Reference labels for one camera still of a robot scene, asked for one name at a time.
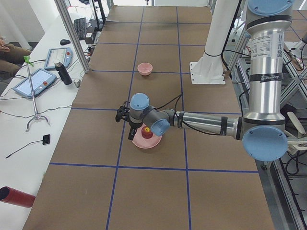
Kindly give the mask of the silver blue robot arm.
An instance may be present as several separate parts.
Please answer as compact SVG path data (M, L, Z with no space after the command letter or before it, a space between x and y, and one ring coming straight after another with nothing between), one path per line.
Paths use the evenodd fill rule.
M274 161L288 148L285 117L280 112L283 80L284 32L292 23L291 0L249 0L246 32L251 38L248 112L236 119L202 115L150 105L146 94L132 96L124 115L134 139L143 125L156 136L170 127L190 128L207 135L232 136L243 142L246 152L259 161Z

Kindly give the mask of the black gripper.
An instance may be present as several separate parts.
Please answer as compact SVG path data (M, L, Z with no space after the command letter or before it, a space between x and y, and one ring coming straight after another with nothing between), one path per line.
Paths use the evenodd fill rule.
M128 135L128 140L134 140L135 134L137 133L137 129L142 126L142 121L133 117L128 117L127 121L131 127Z

